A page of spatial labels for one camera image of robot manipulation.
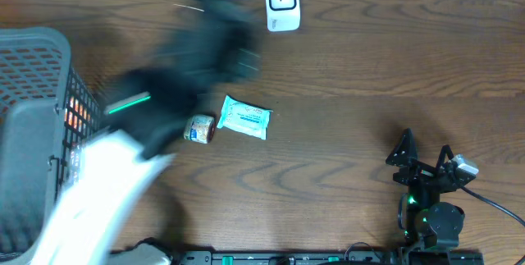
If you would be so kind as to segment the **green lid jar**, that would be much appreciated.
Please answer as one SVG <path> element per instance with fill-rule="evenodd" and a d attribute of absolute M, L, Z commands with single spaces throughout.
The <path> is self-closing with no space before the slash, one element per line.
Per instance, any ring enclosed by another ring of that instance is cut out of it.
<path fill-rule="evenodd" d="M 216 129 L 215 118 L 206 115 L 195 115 L 186 123 L 183 137 L 188 141 L 209 144 Z"/>

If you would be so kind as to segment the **teal wet wipes pack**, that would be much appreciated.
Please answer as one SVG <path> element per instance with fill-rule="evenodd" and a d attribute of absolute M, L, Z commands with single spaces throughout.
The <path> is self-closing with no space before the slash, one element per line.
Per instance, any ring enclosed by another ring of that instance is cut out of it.
<path fill-rule="evenodd" d="M 225 127 L 245 135 L 266 140 L 271 113 L 272 110 L 248 105 L 227 95 L 221 108 L 221 116 L 217 122 L 217 128 Z"/>

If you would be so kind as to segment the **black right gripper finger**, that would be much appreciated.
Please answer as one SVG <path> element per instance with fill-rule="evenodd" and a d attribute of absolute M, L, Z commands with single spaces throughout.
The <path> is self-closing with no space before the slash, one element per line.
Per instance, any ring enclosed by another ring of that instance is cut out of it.
<path fill-rule="evenodd" d="M 436 169 L 448 168 L 452 158 L 454 158 L 454 153 L 452 152 L 451 147 L 448 144 L 443 145 L 437 159 Z"/>
<path fill-rule="evenodd" d="M 418 159 L 418 151 L 410 128 L 404 129 L 399 143 L 386 158 L 386 164 L 395 167 L 409 167 Z"/>

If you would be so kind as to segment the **grey plastic mesh basket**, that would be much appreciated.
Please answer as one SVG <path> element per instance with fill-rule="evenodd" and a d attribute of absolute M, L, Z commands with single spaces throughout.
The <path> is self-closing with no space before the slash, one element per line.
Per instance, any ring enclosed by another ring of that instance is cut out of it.
<path fill-rule="evenodd" d="M 101 109 L 47 27 L 1 31 L 1 262 L 28 264 Z"/>

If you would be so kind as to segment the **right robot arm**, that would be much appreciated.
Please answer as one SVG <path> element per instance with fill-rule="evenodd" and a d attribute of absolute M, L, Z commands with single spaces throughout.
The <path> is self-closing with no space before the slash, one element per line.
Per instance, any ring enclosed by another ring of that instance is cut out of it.
<path fill-rule="evenodd" d="M 393 181 L 408 187 L 398 214 L 399 227 L 405 230 L 407 244 L 420 250 L 449 250 L 459 245 L 464 211 L 440 196 L 455 192 L 476 179 L 477 165 L 463 155 L 454 155 L 450 146 L 440 151 L 433 167 L 418 159 L 412 131 L 403 130 L 399 143 L 386 159 L 386 164 L 398 167 Z"/>

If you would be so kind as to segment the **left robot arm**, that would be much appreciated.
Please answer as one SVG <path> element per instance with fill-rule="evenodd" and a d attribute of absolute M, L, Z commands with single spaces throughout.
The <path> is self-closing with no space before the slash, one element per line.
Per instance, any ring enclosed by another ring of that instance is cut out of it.
<path fill-rule="evenodd" d="M 101 264 L 142 193 L 171 164 L 170 146 L 222 83 L 258 72 L 244 0 L 198 0 L 197 24 L 150 63 L 118 76 L 103 128 L 85 145 L 77 182 L 58 198 L 34 264 Z"/>

